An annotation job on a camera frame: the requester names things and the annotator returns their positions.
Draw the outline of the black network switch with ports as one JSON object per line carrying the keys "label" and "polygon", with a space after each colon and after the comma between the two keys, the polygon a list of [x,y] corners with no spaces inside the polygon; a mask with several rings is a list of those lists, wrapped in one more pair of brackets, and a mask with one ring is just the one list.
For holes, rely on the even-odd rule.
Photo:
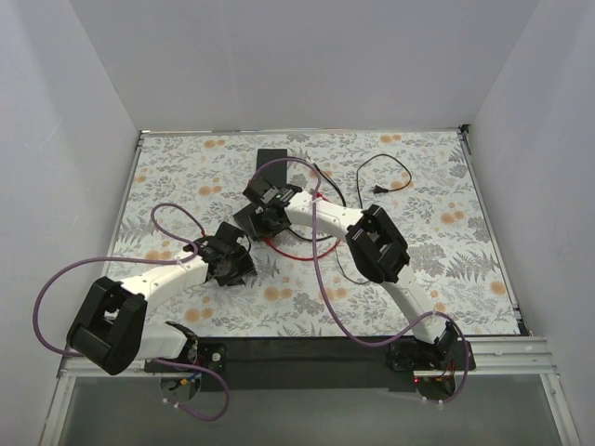
{"label": "black network switch with ports", "polygon": [[233,215],[233,220],[238,228],[252,241],[262,241],[266,237],[266,232],[261,223],[261,218],[257,214],[257,207],[248,204]]}

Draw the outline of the black rectangular box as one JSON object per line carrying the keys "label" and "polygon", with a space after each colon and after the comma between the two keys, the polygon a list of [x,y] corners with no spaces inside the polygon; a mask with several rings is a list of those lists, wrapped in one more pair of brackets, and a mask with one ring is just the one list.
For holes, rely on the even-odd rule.
{"label": "black rectangular box", "polygon": [[287,149],[258,149],[256,178],[282,188],[287,184]]}

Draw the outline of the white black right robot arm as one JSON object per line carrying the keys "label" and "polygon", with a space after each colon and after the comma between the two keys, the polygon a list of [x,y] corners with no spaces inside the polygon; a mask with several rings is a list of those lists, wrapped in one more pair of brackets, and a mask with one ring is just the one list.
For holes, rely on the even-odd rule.
{"label": "white black right robot arm", "polygon": [[350,249],[358,271],[380,285],[391,297],[408,324],[398,334],[382,341],[364,341],[349,332],[329,302],[331,317],[339,329],[366,348],[390,347],[399,360],[415,369],[440,369],[456,360],[460,351],[464,369],[470,369],[471,351],[454,320],[433,309],[410,267],[408,244],[387,212],[372,205],[355,209],[330,203],[293,185],[278,188],[257,178],[244,196],[256,207],[249,221],[258,237],[271,237],[293,225],[307,226],[312,234],[324,233]]}

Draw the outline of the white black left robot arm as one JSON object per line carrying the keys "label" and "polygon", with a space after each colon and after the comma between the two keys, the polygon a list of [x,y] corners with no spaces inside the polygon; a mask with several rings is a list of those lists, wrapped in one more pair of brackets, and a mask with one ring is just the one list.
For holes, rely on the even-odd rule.
{"label": "white black left robot arm", "polygon": [[66,336],[67,346],[110,375],[133,361],[170,360],[196,364],[199,337],[177,322],[148,324],[146,316],[170,299],[207,282],[236,286],[256,272],[246,234],[223,222],[215,234],[184,246],[171,265],[112,280],[106,276],[90,286]]}

